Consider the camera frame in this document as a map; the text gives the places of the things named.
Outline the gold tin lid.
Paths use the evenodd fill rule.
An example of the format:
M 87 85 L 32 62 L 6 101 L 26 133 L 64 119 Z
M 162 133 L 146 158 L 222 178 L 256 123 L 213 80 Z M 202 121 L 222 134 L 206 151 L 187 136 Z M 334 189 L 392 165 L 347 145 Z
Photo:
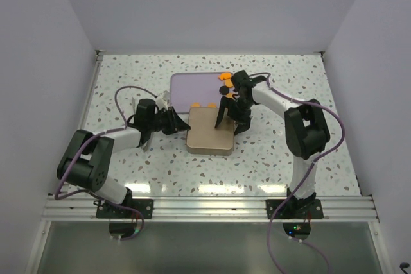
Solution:
M 193 107 L 189 111 L 186 146 L 196 155 L 231 155 L 234 149 L 234 121 L 224 116 L 215 128 L 217 108 Z

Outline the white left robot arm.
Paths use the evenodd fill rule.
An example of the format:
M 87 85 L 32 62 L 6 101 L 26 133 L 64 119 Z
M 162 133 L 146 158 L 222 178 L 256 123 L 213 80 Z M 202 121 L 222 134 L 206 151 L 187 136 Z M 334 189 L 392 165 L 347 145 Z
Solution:
M 60 194 L 62 185 L 69 183 L 79 187 L 81 193 L 93 194 L 109 203 L 125 206 L 131 199 L 131 192 L 109 176 L 112 155 L 142 148 L 156 132 L 172 135 L 188 130 L 190 125 L 180 118 L 173 107 L 160 107 L 152 99 L 141 99 L 135 114 L 121 128 L 100 133 L 75 131 L 57 167 L 60 184 L 55 199 L 61 200 L 75 194 Z

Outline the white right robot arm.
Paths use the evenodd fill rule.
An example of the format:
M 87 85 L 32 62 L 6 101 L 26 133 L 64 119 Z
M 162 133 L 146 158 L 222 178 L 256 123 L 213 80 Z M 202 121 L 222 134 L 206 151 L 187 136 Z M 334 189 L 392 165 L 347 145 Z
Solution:
M 251 77 L 245 71 L 232 75 L 234 96 L 221 97 L 215 126 L 219 127 L 224 117 L 229 117 L 234 121 L 235 135 L 246 132 L 250 129 L 254 105 L 263 105 L 282 117 L 286 145 L 293 155 L 287 196 L 295 203 L 308 203 L 316 196 L 314 159 L 330 141 L 329 128 L 317 100 L 293 98 L 272 88 L 269 81 L 269 77 Z

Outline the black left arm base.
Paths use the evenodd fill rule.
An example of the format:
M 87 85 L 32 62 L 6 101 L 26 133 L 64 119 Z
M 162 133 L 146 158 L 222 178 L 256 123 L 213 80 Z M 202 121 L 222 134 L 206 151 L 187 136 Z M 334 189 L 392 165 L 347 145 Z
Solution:
M 151 219 L 154 200 L 150 198 L 134 198 L 127 189 L 125 199 L 120 204 L 98 198 L 93 202 L 97 207 L 96 217 L 99 219 Z

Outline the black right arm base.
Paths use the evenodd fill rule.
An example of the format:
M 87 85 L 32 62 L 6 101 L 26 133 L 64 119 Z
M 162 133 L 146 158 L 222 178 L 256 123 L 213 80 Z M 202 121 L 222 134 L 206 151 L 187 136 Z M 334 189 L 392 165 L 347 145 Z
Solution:
M 266 199 L 267 218 L 271 219 L 274 212 L 279 208 L 283 199 Z M 276 212 L 274 219 L 323 219 L 324 213 L 322 204 L 317 199 L 317 194 L 313 193 L 307 198 L 297 198 L 293 196 Z

